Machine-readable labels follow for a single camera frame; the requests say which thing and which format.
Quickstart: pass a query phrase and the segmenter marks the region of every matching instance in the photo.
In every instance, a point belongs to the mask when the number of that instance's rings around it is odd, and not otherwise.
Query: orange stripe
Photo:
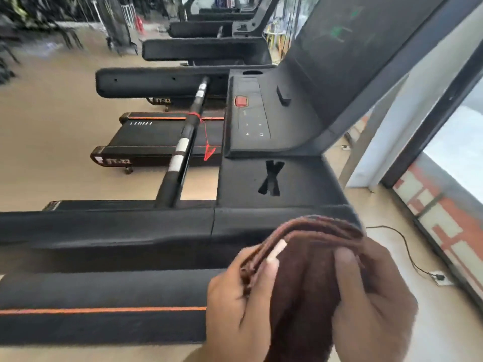
[[[186,117],[129,117],[129,119],[148,119],[148,120],[167,120],[167,121],[184,121]],[[224,117],[202,117],[203,121],[223,121]]]
[[[205,311],[205,306],[187,307],[100,307],[100,308],[39,308],[0,310],[0,315],[27,314],[95,314],[103,312],[150,312],[150,311]]]

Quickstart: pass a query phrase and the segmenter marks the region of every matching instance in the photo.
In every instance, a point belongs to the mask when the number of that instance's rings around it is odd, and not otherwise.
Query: tan floor
[[[105,48],[103,37],[82,33],[88,52],[60,51],[43,60],[22,56],[20,77],[0,86],[0,210],[40,210],[57,199],[152,199],[163,171],[122,170],[95,165],[89,153],[107,144],[125,111],[153,110],[142,99],[108,100],[96,95],[94,72],[107,66],[152,66],[140,57],[117,57]],[[348,152],[338,147],[327,158],[339,174]],[[185,199],[213,199],[216,169],[190,170]],[[402,231],[414,261],[426,270],[441,262],[411,223],[400,204],[383,188],[371,194],[347,189],[346,195],[363,223],[389,225]],[[369,230],[387,246],[419,300],[420,312],[407,361],[473,362],[483,359],[483,323],[466,296],[454,287],[441,288],[411,267],[404,243],[390,230]],[[148,362],[182,360],[194,346],[150,347],[24,347],[0,348],[0,361]]]

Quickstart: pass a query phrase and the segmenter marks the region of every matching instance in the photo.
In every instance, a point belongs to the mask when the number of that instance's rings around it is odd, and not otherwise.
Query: brown towel
[[[277,228],[242,264],[249,297],[262,261],[281,239],[280,267],[271,303],[272,341],[266,362],[324,362],[332,349],[332,315],[340,301],[334,249],[358,254],[362,232],[349,223],[321,216],[293,219]]]

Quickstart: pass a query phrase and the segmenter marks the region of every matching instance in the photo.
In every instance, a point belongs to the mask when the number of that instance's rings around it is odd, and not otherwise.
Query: red string
[[[210,148],[210,144],[208,143],[208,131],[206,130],[206,121],[203,120],[203,118],[201,117],[201,115],[199,113],[190,112],[188,114],[196,115],[199,118],[200,124],[201,123],[205,124],[206,146],[205,146],[205,157],[203,158],[203,161],[207,161],[211,157],[211,155],[213,155],[214,152],[216,151],[216,147]]]

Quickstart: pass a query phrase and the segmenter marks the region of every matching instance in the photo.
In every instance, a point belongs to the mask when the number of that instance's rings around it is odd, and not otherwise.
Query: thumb
[[[250,292],[241,326],[250,329],[249,333],[256,330],[263,338],[268,335],[269,341],[271,337],[270,300],[279,265],[280,261],[275,257],[268,257],[262,264],[263,268]]]
[[[353,251],[338,248],[334,252],[334,258],[341,302],[353,310],[366,307],[369,299],[364,290],[359,263]]]

